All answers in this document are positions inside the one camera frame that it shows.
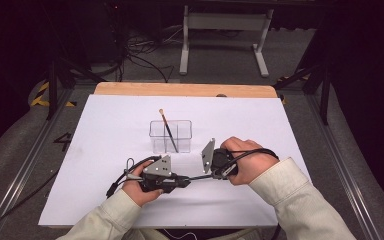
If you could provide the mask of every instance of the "long-sleeve shirt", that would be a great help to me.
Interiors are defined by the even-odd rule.
[[[288,239],[355,239],[338,212],[310,183],[292,158],[275,164],[249,186],[275,208],[279,224]],[[140,210],[120,190],[84,216],[67,235],[58,239],[121,239],[136,221]],[[155,239],[164,239],[161,234],[149,231],[136,232],[139,236],[134,239],[151,239],[154,236]]]

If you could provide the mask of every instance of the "human hand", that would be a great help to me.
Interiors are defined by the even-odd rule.
[[[232,152],[233,157],[237,157],[242,153],[234,151],[247,151],[262,148],[262,146],[252,140],[242,141],[237,137],[230,137],[224,141],[221,148],[225,148]],[[249,184],[261,173],[278,163],[275,157],[264,153],[253,153],[245,156],[237,161],[239,172],[237,175],[228,176],[229,181],[233,185]]]
[[[139,176],[143,169],[148,165],[153,163],[152,161],[145,162],[139,165],[135,170],[133,170],[132,174],[135,176]],[[162,193],[162,189],[157,189],[150,192],[143,192],[137,181],[126,181],[121,188],[129,197],[140,207],[145,205],[145,203],[154,201],[157,199]]]

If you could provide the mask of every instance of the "person's left hand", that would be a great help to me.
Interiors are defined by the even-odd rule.
[[[152,161],[145,162],[139,165],[135,170],[133,170],[132,174],[135,176],[139,176],[143,169],[148,165],[153,163]],[[121,188],[129,197],[140,207],[142,207],[145,203],[154,201],[157,199],[162,193],[162,189],[157,189],[151,192],[143,192],[142,188],[140,188],[139,183],[137,181],[131,180],[126,181]]]

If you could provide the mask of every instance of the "paintbrush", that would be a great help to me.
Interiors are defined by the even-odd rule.
[[[170,136],[171,142],[173,143],[174,150],[176,150],[176,152],[178,153],[179,150],[177,150],[176,144],[174,144],[173,135],[171,134],[170,127],[168,126],[168,123],[167,123],[167,119],[164,116],[164,111],[162,109],[160,109],[160,113],[161,113],[161,116],[163,117],[164,125],[167,129],[168,135]]]

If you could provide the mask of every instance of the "clear plastic container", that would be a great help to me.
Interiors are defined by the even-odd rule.
[[[154,153],[189,153],[191,151],[192,122],[189,120],[167,121],[172,137],[164,121],[151,121],[149,136]]]

